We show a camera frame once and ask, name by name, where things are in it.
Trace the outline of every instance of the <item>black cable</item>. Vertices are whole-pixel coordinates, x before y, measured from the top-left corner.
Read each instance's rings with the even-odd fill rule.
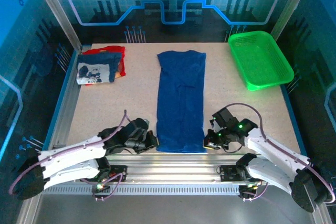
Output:
[[[129,153],[131,153],[132,155],[137,155],[137,153],[133,153],[129,149],[124,149],[124,150],[127,151],[127,152],[129,152]]]
[[[220,168],[221,166],[220,165],[218,165],[217,166],[217,168],[216,168],[216,173],[218,174],[218,175],[221,175],[221,173],[220,172],[218,172],[218,168]]]
[[[224,152],[226,152],[226,153],[230,153],[230,154],[232,154],[232,153],[239,152],[239,151],[241,150],[242,147],[243,147],[243,145],[241,145],[237,150],[235,150],[235,151],[233,151],[233,152],[228,152],[228,151],[225,150],[224,148],[223,148],[223,150],[224,150]]]

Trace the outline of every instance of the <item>blue wall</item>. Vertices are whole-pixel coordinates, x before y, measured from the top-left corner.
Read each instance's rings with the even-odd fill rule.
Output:
[[[230,25],[234,25],[235,32],[270,31],[286,1],[60,0],[85,44],[91,43],[93,38],[96,42],[126,42],[125,25],[141,25],[150,32],[148,42],[227,41],[225,35],[232,29]],[[164,27],[177,24],[185,28]]]
[[[21,201],[8,194],[13,172],[27,158],[23,137],[44,142],[65,72],[54,53],[59,43],[72,48],[44,0],[0,0],[0,209],[1,223],[15,223]],[[19,88],[23,109],[10,87]]]
[[[334,2],[301,0],[278,43],[296,73],[287,92],[308,155],[325,161],[336,187]],[[335,207],[329,210],[336,220]]]

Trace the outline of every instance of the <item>green basket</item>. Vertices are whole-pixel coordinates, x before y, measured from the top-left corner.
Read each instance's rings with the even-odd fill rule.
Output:
[[[293,80],[291,66],[267,32],[234,34],[228,43],[248,90],[259,90]]]

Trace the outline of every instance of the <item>table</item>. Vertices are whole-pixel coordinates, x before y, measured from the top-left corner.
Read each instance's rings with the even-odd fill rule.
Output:
[[[116,44],[93,44],[101,48]],[[243,102],[254,106],[263,116],[265,131],[288,148],[300,152],[280,87],[248,91],[230,54],[228,43],[167,43],[118,44],[125,46],[126,76],[114,83],[82,86],[72,120],[67,144],[75,144],[96,135],[101,130],[119,124],[123,110],[131,119],[150,121],[156,133],[156,107],[161,67],[157,54],[168,51],[196,50],[206,53],[204,83],[204,132],[210,128],[212,114],[225,105]],[[233,106],[231,113],[239,120],[249,118],[259,124],[249,108]],[[238,143],[231,143],[229,151]],[[242,148],[239,153],[250,150]],[[147,153],[156,153],[151,149]]]

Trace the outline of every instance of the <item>metal base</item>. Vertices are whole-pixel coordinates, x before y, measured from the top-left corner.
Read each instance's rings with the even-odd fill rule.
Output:
[[[111,193],[111,187],[99,195]],[[52,186],[44,195],[92,195],[92,186],[68,183]],[[120,184],[115,195],[239,195],[238,185],[124,185]]]
[[[248,180],[221,182],[221,165],[236,165],[242,155],[218,154],[116,154],[107,156],[110,165],[126,165],[131,185],[251,185]]]

